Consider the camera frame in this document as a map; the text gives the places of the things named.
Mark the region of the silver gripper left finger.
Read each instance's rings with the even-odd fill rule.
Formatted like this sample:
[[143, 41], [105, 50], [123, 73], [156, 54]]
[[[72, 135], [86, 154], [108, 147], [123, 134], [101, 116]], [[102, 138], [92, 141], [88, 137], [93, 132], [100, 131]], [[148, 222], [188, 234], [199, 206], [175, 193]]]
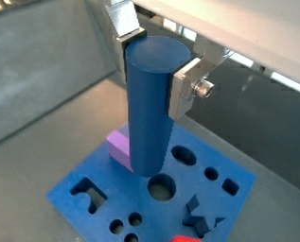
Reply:
[[113, 31], [113, 46], [117, 67], [123, 81], [127, 81], [127, 48], [148, 32], [140, 26], [135, 3], [132, 0], [105, 0], [105, 13]]

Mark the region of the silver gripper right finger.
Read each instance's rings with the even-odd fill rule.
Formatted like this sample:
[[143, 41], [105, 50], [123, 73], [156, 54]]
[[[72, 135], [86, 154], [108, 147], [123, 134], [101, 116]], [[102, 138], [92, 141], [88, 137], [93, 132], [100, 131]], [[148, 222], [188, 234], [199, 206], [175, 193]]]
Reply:
[[228, 49], [201, 35], [196, 35], [196, 57], [173, 73], [169, 116], [177, 120], [193, 107], [196, 97], [207, 98], [215, 88], [208, 80], [211, 72], [228, 58]]

